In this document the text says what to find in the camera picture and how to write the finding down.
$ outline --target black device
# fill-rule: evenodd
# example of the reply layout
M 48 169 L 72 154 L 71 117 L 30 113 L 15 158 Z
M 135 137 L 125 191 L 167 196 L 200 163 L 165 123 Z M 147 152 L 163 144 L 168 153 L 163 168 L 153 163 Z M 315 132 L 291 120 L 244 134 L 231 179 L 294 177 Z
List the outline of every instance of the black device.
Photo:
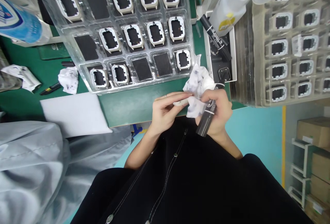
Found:
M 219 70 L 219 83 L 216 84 L 214 90 L 224 89 L 224 83 L 230 79 L 229 68 L 225 67 Z M 206 109 L 200 119 L 196 133 L 202 137 L 206 137 L 207 131 L 211 125 L 212 118 L 216 112 L 216 101 L 210 99 L 207 103 Z
M 47 89 L 43 90 L 40 95 L 47 95 L 49 93 L 52 93 L 53 91 L 56 91 L 57 89 L 60 89 L 62 86 L 60 84 L 60 82 L 57 82 L 55 85 L 52 85 L 50 87 L 48 87 Z
M 207 34 L 209 35 L 211 41 L 214 44 L 214 50 L 212 51 L 212 54 L 220 54 L 220 56 L 225 60 L 225 61 L 230 61 L 232 59 L 231 54 L 229 53 L 227 47 L 223 43 L 223 40 L 220 39 L 220 37 L 215 33 L 215 30 L 208 20 L 208 18 L 203 14 L 203 16 L 199 20 L 204 29 L 206 30 Z

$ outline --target black shirt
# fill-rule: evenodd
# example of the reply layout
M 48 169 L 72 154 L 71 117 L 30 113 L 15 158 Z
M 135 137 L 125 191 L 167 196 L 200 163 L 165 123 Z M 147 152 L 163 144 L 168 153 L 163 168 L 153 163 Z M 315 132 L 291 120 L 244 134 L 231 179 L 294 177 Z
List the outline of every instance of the black shirt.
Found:
M 100 172 L 71 223 L 312 223 L 257 156 L 237 160 L 182 120 L 140 169 Z

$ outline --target person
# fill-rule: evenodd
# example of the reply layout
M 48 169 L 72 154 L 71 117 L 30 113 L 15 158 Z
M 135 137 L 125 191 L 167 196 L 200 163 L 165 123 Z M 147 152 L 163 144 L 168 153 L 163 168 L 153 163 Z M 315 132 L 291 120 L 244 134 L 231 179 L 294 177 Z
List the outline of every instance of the person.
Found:
M 71 223 L 312 223 L 261 160 L 243 156 L 228 136 L 226 92 L 201 97 L 217 105 L 205 138 L 196 134 L 200 117 L 176 118 L 185 105 L 173 102 L 191 95 L 155 99 L 151 125 L 125 167 L 98 173 Z

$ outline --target label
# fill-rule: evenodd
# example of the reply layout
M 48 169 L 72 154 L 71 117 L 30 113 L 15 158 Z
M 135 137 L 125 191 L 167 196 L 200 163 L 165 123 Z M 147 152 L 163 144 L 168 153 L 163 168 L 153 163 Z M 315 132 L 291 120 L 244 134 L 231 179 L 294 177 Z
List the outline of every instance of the label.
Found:
M 307 136 L 302 136 L 302 140 L 305 142 L 308 142 L 310 144 L 313 144 L 313 138 L 309 138 Z
M 42 26 L 36 16 L 7 0 L 0 0 L 0 33 L 34 43 L 41 37 Z
M 231 19 L 225 19 L 219 24 L 219 31 L 226 30 L 228 27 L 233 26 L 233 23 L 235 22 L 235 17 Z
M 221 39 L 219 36 L 216 34 L 216 31 L 214 28 L 211 26 L 209 30 L 206 31 L 207 34 L 210 36 L 214 46 L 217 48 L 217 50 L 220 50 L 224 44 L 222 43 Z
M 303 38 L 301 37 L 301 34 L 294 36 L 292 38 L 292 53 L 297 56 L 301 57 L 302 56 L 302 46 L 303 46 Z
M 323 208 L 317 202 L 313 202 L 313 209 L 315 209 L 319 214 L 323 213 Z

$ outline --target workbench surface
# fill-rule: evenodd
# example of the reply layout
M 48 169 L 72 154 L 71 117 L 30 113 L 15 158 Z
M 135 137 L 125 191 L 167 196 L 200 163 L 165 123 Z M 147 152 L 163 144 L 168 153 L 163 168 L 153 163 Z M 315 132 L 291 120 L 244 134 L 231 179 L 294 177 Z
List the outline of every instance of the workbench surface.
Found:
M 206 67 L 206 54 L 204 33 L 201 23 L 198 21 L 201 37 L 199 38 L 196 26 L 192 26 L 194 35 L 195 54 L 201 54 L 201 65 Z M 10 90 L 0 93 L 0 111 L 7 113 L 8 121 L 38 120 L 46 121 L 40 100 L 54 97 L 67 96 L 69 94 L 59 89 L 49 95 L 40 96 L 47 87 L 57 82 L 59 71 L 63 69 L 61 61 L 70 59 L 41 60 L 38 48 L 21 47 L 11 43 L 11 40 L 0 37 L 1 47 L 11 64 L 26 66 L 34 76 L 42 83 L 34 94 L 25 89 Z M 182 91 L 188 78 L 159 83 L 151 86 L 140 87 L 122 92 L 104 94 L 99 96 L 102 111 L 109 127 L 135 124 L 150 121 L 152 117 L 152 102 L 155 98 L 170 92 Z M 229 84 L 226 84 L 228 98 L 230 99 Z M 79 76 L 77 93 L 87 92 L 87 88 Z M 244 107 L 238 102 L 233 102 L 233 109 Z M 185 115 L 187 107 L 179 115 Z

